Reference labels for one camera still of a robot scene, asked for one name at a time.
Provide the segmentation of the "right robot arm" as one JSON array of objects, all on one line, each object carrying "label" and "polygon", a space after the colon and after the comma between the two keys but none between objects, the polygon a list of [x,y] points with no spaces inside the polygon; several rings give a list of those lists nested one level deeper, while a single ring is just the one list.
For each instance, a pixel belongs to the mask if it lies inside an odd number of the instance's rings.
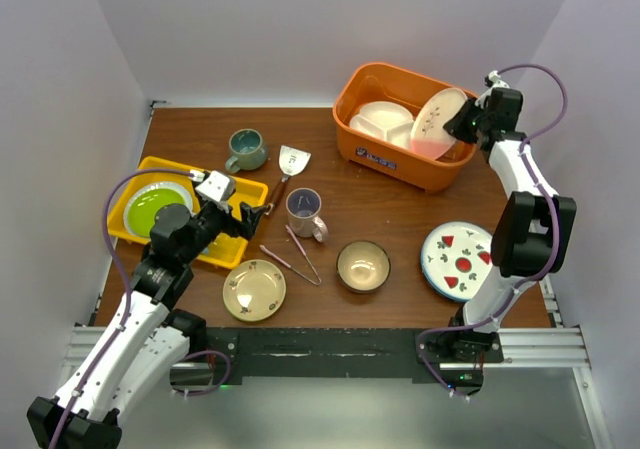
[{"label": "right robot arm", "polygon": [[515,302],[559,271],[577,212],[574,199],[547,183],[527,136],[516,130],[523,102],[521,92],[497,82],[444,125],[457,139],[479,144],[508,197],[491,240],[489,274],[444,330],[446,351],[459,362],[491,346]]}]

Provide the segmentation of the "white divided plate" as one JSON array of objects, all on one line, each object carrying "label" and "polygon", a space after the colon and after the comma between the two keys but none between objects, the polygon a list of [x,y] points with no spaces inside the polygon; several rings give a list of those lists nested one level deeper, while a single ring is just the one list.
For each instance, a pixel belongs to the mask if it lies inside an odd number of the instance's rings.
[{"label": "white divided plate", "polygon": [[349,127],[362,134],[410,150],[414,116],[405,107],[388,101],[364,104],[354,115]]}]

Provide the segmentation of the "cream and pink branch plate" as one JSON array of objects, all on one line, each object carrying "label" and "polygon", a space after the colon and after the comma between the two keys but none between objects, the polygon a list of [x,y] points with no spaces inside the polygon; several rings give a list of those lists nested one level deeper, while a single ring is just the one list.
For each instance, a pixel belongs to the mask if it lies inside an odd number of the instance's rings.
[{"label": "cream and pink branch plate", "polygon": [[422,107],[410,134],[410,151],[427,159],[436,160],[457,142],[444,129],[467,101],[467,95],[458,88],[446,88],[432,96]]}]

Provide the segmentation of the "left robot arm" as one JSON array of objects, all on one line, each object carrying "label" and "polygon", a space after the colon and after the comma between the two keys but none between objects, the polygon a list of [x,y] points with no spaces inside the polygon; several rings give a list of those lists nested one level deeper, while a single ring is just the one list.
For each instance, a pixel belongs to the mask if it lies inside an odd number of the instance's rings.
[{"label": "left robot arm", "polygon": [[115,448],[134,407],[181,359],[207,349],[203,319],[175,308],[193,278],[194,259],[221,234],[253,238],[267,207],[241,204],[161,208],[140,263],[125,280],[115,316],[81,366],[51,398],[36,398],[27,419],[41,448]]}]

